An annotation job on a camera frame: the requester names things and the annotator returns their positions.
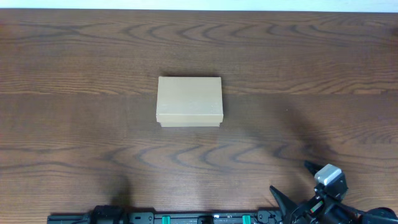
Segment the table surface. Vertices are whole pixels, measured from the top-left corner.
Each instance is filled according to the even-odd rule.
[[[0,10],[0,219],[95,205],[275,207],[313,195],[398,210],[397,14]],[[220,128],[164,128],[159,76],[221,77]]]

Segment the green connector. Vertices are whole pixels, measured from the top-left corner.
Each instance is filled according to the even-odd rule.
[[[164,216],[162,217],[162,224],[170,224],[171,223],[171,218],[169,216]]]
[[[243,224],[251,224],[250,215],[243,215]]]

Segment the cardboard box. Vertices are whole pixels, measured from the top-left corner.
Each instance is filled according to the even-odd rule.
[[[162,127],[220,126],[220,77],[159,77],[156,120]]]

